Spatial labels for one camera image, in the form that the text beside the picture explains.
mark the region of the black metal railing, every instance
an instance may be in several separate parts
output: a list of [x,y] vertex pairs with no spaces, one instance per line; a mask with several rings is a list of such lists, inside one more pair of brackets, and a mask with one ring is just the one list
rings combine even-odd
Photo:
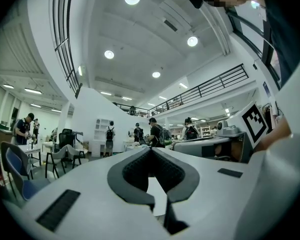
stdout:
[[51,22],[53,25],[54,51],[63,69],[64,77],[75,94],[80,84],[72,59],[69,35],[71,0],[51,0]]
[[204,83],[199,84],[198,86],[187,90],[186,92],[167,100],[166,102],[152,108],[149,110],[149,116],[154,116],[159,113],[172,110],[184,104],[193,102],[202,97],[208,96],[215,92],[221,91],[225,88],[233,86],[237,83],[240,83],[249,76],[247,75],[244,65],[240,64]]
[[126,112],[130,116],[148,118],[150,115],[149,110],[145,109],[145,108],[129,106],[129,105],[124,105],[124,104],[118,104],[115,102],[113,104],[115,104],[117,107],[122,109],[124,112]]

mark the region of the ceiling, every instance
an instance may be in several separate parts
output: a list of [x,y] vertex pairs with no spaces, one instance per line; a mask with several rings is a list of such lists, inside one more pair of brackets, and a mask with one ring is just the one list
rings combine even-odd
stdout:
[[[112,94],[106,96],[112,102],[134,106],[149,102],[211,57],[222,54],[208,21],[188,0],[140,0],[136,5],[103,0],[92,15],[98,20],[91,21],[89,28],[87,66],[95,76],[93,87]],[[199,39],[195,47],[187,44],[191,36]],[[114,52],[113,59],[105,57],[107,50]],[[160,78],[153,78],[154,72],[160,72]]]
[[[0,24],[0,86],[29,104],[60,110],[66,99],[50,78],[32,36],[27,1],[17,0]],[[34,94],[25,88],[41,91]]]

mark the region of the t-shirt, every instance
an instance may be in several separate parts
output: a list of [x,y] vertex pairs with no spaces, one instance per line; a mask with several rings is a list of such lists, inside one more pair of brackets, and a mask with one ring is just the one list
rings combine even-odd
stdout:
[[264,0],[271,38],[277,53],[281,86],[300,62],[300,0]]
[[[16,128],[20,130],[21,133],[25,134],[30,130],[30,123],[26,122],[26,119],[20,119],[18,123],[16,124]],[[18,145],[26,145],[27,144],[27,139],[23,136],[16,135],[16,142]]]
[[151,147],[155,147],[155,148],[165,148],[165,145],[162,145],[160,144],[160,141],[159,141],[159,137],[160,137],[160,132],[161,132],[161,129],[162,128],[160,125],[154,125],[152,128],[151,128],[151,131],[150,131],[150,135],[154,135],[155,137],[152,139],[152,144],[151,144]]

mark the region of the air vent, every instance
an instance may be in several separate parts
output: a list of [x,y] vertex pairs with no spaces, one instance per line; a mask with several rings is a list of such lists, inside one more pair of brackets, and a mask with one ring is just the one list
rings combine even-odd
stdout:
[[177,32],[177,28],[168,20],[165,20],[164,23],[170,28],[172,29],[174,32]]

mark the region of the backpack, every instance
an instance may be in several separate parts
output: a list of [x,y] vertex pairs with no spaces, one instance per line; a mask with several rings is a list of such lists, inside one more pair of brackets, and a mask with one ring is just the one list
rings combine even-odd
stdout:
[[190,126],[190,127],[186,127],[186,130],[185,130],[185,138],[186,140],[195,140],[198,138],[198,132],[197,130]]
[[112,141],[114,138],[114,131],[113,131],[114,127],[112,129],[110,129],[110,126],[108,126],[108,131],[106,132],[106,140],[107,141]]
[[171,133],[169,130],[162,128],[160,125],[155,125],[157,128],[160,129],[160,133],[159,133],[159,139],[157,137],[155,137],[157,139],[157,144],[160,143],[161,145],[164,146],[169,146],[172,144],[172,137],[171,137]]

